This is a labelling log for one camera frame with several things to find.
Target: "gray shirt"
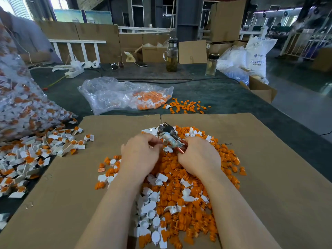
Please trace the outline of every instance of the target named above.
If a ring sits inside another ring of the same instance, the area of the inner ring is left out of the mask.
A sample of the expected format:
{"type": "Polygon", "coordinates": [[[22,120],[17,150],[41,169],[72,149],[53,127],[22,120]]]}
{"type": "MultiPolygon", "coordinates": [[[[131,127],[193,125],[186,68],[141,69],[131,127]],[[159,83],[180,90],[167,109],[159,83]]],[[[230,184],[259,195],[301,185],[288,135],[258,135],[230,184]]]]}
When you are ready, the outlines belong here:
{"type": "Polygon", "coordinates": [[[14,42],[19,54],[27,54],[27,51],[29,53],[46,51],[51,53],[51,63],[62,62],[55,53],[48,38],[34,21],[13,15],[11,15],[11,18],[11,36],[14,36],[14,42]]]}

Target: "forearm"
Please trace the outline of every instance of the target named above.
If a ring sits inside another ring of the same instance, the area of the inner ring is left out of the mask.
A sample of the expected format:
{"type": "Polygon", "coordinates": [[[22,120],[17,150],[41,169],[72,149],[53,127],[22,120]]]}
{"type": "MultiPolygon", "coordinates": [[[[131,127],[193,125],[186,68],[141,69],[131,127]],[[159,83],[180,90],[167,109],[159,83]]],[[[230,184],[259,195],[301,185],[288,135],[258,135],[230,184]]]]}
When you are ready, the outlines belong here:
{"type": "Polygon", "coordinates": [[[202,180],[224,249],[280,249],[254,211],[220,171],[202,180]]]}
{"type": "Polygon", "coordinates": [[[38,51],[29,54],[20,54],[25,63],[30,63],[30,57],[32,63],[48,62],[51,60],[51,53],[45,51],[38,51]]]}
{"type": "Polygon", "coordinates": [[[126,248],[138,186],[118,175],[102,198],[75,249],[126,248]]]}

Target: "person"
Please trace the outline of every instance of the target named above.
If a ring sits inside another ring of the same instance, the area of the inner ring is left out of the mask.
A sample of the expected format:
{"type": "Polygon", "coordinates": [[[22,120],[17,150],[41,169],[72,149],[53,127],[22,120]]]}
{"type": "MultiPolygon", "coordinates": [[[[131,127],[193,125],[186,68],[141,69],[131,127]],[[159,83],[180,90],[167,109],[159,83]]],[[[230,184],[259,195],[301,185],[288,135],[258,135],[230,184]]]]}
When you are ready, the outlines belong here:
{"type": "MultiPolygon", "coordinates": [[[[189,137],[186,141],[188,148],[184,154],[178,154],[179,162],[204,184],[223,249],[280,249],[279,244],[220,169],[218,151],[200,137],[189,137]]],[[[121,169],[75,249],[127,247],[132,204],[141,183],[157,162],[161,148],[161,140],[152,134],[139,134],[121,146],[121,169]]]]}
{"type": "Polygon", "coordinates": [[[13,38],[18,53],[26,64],[31,64],[31,62],[62,62],[41,28],[35,22],[5,12],[2,7],[0,7],[0,19],[13,38]]]}

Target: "glass pitcher with handle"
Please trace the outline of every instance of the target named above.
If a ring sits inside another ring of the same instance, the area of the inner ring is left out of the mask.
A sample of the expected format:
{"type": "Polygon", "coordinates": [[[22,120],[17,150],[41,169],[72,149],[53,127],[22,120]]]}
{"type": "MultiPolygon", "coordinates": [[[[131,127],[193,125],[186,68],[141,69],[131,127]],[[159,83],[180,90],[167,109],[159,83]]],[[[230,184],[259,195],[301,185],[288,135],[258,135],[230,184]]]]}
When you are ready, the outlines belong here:
{"type": "Polygon", "coordinates": [[[179,49],[177,47],[177,42],[178,39],[176,37],[170,37],[168,39],[168,48],[166,52],[164,52],[164,60],[166,61],[166,71],[168,72],[176,72],[178,70],[179,49]]]}

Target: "glass bottle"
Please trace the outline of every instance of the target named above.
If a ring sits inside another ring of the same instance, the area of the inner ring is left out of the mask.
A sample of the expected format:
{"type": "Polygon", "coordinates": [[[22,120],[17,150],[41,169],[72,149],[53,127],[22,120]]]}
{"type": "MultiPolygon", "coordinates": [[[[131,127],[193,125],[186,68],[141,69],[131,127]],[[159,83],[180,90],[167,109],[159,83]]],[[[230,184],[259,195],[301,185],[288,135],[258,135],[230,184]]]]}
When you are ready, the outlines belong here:
{"type": "Polygon", "coordinates": [[[205,76],[214,77],[217,68],[217,61],[219,59],[218,53],[210,53],[206,63],[205,76]]]}
{"type": "Polygon", "coordinates": [[[166,52],[164,52],[164,60],[166,61],[166,71],[168,72],[176,72],[178,70],[179,49],[177,48],[177,41],[178,39],[176,37],[170,37],[168,39],[168,48],[166,52]]]}

